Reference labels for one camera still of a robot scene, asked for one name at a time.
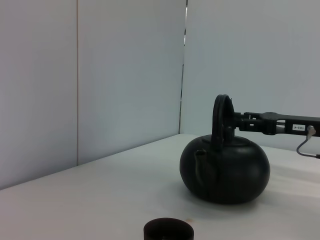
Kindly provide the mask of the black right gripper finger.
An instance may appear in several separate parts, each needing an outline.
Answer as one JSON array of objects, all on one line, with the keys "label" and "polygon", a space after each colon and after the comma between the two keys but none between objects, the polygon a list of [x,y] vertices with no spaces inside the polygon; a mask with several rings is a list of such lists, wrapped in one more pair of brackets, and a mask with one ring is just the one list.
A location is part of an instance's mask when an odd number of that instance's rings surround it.
[{"label": "black right gripper finger", "polygon": [[242,132],[264,133],[266,129],[266,123],[260,119],[236,119],[234,124]]},{"label": "black right gripper finger", "polygon": [[246,120],[261,120],[260,113],[253,113],[253,112],[235,112],[234,119],[236,121],[246,121]]}]

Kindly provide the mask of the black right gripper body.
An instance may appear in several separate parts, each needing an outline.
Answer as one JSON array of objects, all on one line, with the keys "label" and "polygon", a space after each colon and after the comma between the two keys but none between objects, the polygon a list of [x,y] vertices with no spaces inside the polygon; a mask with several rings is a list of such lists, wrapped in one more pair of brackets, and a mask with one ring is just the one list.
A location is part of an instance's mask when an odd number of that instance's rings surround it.
[{"label": "black right gripper body", "polygon": [[320,118],[265,112],[259,115],[263,121],[262,133],[265,135],[287,134],[307,136],[311,130],[313,137],[320,136]]}]

